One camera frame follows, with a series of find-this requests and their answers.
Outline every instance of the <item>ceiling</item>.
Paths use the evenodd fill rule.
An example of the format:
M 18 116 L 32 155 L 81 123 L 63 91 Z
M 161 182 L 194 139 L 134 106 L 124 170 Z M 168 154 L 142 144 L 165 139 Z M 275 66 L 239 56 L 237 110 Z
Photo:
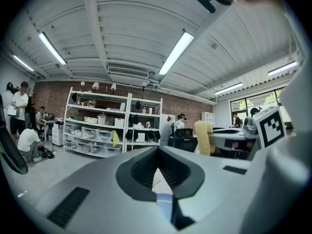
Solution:
M 213 4 L 216 13 L 210 14 L 196 0 L 29 0 L 12 22 L 2 52 L 25 61 L 36 80 L 112 81 L 107 67 L 126 67 L 155 72 L 150 76 L 160 84 L 155 89 L 203 99 L 240 82 L 243 87 L 231 93 L 269 83 L 296 69 L 268 77 L 268 71 L 291 62 L 295 50 L 280 11 L 267 4 Z M 183 29 L 194 41 L 168 74 L 159 76 Z M 56 66 L 40 32 L 66 66 Z

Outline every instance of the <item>gray floor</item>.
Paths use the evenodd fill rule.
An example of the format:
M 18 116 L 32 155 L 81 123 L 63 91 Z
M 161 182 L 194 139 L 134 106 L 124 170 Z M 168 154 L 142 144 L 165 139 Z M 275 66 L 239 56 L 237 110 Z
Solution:
M 51 138 L 45 144 L 52 149 Z M 100 158 L 79 154 L 73 151 L 64 152 L 63 147 L 54 146 L 57 149 L 54 159 L 45 159 L 37 163 L 28 162 L 28 174 L 20 175 L 5 169 L 12 192 L 20 200 L 25 200 L 35 206 L 39 199 L 49 188 L 56 185 L 81 167 Z M 157 170 L 153 182 L 155 193 L 172 194 L 161 172 Z

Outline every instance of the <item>ceiling light fixture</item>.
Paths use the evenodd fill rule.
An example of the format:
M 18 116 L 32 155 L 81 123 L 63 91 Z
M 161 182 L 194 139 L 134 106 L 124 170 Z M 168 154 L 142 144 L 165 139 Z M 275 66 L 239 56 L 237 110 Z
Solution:
M 291 63 L 286 64 L 285 66 L 282 66 L 282 67 L 280 67 L 280 68 L 277 68 L 277 69 L 274 69 L 274 70 L 272 70 L 272 71 L 269 71 L 269 72 L 268 72 L 268 75 L 269 75 L 269 76 L 275 75 L 275 74 L 277 74 L 277 73 L 279 73 L 279 72 L 282 72 L 282 71 L 284 71 L 284 70 L 286 70 L 286 69 L 295 67 L 296 65 L 297 65 L 297 62 L 293 61 L 293 62 L 291 62 Z
M 34 71 L 32 68 L 30 68 L 27 64 L 25 64 L 20 58 L 17 56 L 13 56 L 16 60 L 18 60 L 21 64 L 23 64 L 26 68 L 30 69 L 31 71 Z
M 50 42 L 50 40 L 48 39 L 48 37 L 46 36 L 46 34 L 44 32 L 39 34 L 39 38 L 41 39 L 43 44 L 48 48 L 48 50 L 50 50 L 52 55 L 54 55 L 55 58 L 58 59 L 58 61 L 62 65 L 67 64 L 67 62 L 62 58 L 62 56 L 59 54 L 59 52 L 56 50 L 56 48 L 52 45 L 52 43 Z
M 174 49 L 168 56 L 167 60 L 165 61 L 164 65 L 162 66 L 159 74 L 164 76 L 174 65 L 176 60 L 180 57 L 183 51 L 190 45 L 190 43 L 194 40 L 194 37 L 187 32 L 184 32 L 181 36 L 180 40 L 175 45 Z
M 220 90 L 220 91 L 218 91 L 218 92 L 215 92 L 215 95 L 222 94 L 222 93 L 224 93 L 224 92 L 226 92 L 226 91 L 229 91 L 229 90 L 232 90 L 232 89 L 235 89 L 235 88 L 239 88 L 239 87 L 241 87 L 241 86 L 243 86 L 242 83 L 236 84 L 236 85 L 234 85 L 234 86 L 231 86 L 231 87 L 222 89 L 222 90 Z

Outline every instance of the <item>crouching person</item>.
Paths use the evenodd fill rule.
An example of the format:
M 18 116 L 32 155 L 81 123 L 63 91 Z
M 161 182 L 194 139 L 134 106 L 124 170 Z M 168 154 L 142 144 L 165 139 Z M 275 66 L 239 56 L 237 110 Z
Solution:
M 18 149 L 23 155 L 24 159 L 27 160 L 31 157 L 34 162 L 42 160 L 38 147 L 43 146 L 43 143 L 39 139 L 38 129 L 25 129 L 20 137 L 18 143 Z

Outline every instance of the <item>white shelving unit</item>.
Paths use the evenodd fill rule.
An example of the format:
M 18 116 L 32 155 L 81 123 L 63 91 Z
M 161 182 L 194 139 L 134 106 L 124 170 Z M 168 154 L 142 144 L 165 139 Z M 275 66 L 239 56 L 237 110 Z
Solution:
M 119 110 L 110 110 L 110 109 L 101 109 L 101 108 L 93 108 L 93 107 L 87 107 L 87 106 L 78 106 L 78 105 L 73 105 L 70 104 L 70 99 L 72 97 L 72 94 L 76 93 L 77 94 L 77 100 L 96 100 L 96 101 L 109 101 L 109 102 L 117 102 L 117 103 L 126 103 L 126 110 L 125 111 L 119 111 Z M 80 91 L 74 91 L 73 88 L 70 89 L 69 95 L 68 95 L 68 99 L 66 102 L 66 108 L 65 108 L 65 115 L 64 115 L 64 127 L 66 126 L 66 123 L 75 123 L 81 126 L 95 126 L 98 127 L 99 129 L 103 129 L 103 130 L 119 130 L 119 133 L 122 130 L 122 135 L 118 135 L 119 137 L 119 143 L 118 145 L 122 145 L 122 152 L 126 152 L 127 148 L 126 148 L 126 139 L 125 139 L 125 135 L 126 135 L 126 131 L 127 131 L 127 120 L 129 118 L 129 111 L 127 111 L 128 108 L 131 108 L 131 101 L 130 101 L 130 94 L 128 94 L 127 97 L 122 97 L 122 96 L 115 96 L 115 95 L 106 95 L 106 94 L 98 94 L 98 93 L 90 93 L 90 92 L 80 92 Z M 111 126 L 111 125 L 102 125 L 102 124 L 97 124 L 97 123 L 90 123 L 90 122 L 86 122 L 86 121 L 81 121 L 81 120 L 75 120 L 72 118 L 67 117 L 67 111 L 69 109 L 76 109 L 77 111 L 93 111 L 93 112 L 98 112 L 100 113 L 108 113 L 108 114 L 112 114 L 112 115 L 116 115 L 116 117 L 122 117 L 125 118 L 124 120 L 124 125 L 122 127 L 118 127 L 118 126 Z M 75 138 L 77 141 L 82 141 L 84 140 L 84 142 L 88 141 L 88 143 L 90 144 L 95 144 L 97 145 L 98 143 L 104 143 L 104 144 L 112 144 L 111 141 L 98 141 L 96 139 L 89 139 L 89 138 L 83 138 L 83 137 L 79 137 L 73 134 L 70 134 L 68 132 L 65 131 L 64 129 L 64 138 L 63 138 L 63 144 L 64 144 L 64 151 L 66 150 L 71 150 L 74 152 L 78 152 L 78 153 L 83 153 L 86 155 L 92 155 L 92 156 L 98 156 L 98 157 L 110 157 L 110 156 L 114 156 L 116 154 L 101 154 L 101 153 L 85 153 L 82 151 L 79 151 L 77 149 L 73 149 L 71 147 L 67 147 L 65 140 L 66 137 L 71 137 L 71 138 Z
M 140 101 L 141 103 L 141 110 L 145 107 L 146 111 L 149 111 L 149 108 L 153 108 L 153 114 L 144 114 L 144 113 L 137 113 L 137 112 L 131 112 L 132 105 L 136 104 L 137 101 Z M 150 121 L 153 121 L 153 124 L 156 128 L 144 128 L 144 129 L 139 129 L 137 130 L 139 133 L 140 132 L 145 132 L 147 134 L 148 131 L 160 131 L 160 116 L 162 113 L 162 98 L 160 101 L 154 101 L 154 100 L 146 100 L 146 99 L 138 99 L 138 98 L 132 98 L 132 94 L 130 94 L 129 97 L 129 105 L 126 109 L 127 117 L 126 117 L 126 132 L 128 130 L 133 130 L 133 127 L 129 127 L 129 115 L 137 115 L 139 118 L 139 121 L 141 118 L 151 118 Z M 134 138 L 134 131 L 132 131 L 132 139 L 125 141 L 125 144 L 127 146 L 131 146 L 131 151 L 133 150 L 133 146 L 159 146 L 160 145 L 160 139 L 157 142 L 135 142 Z
M 201 113 L 201 120 L 205 122 L 209 122 L 215 127 L 215 114 L 209 112 Z

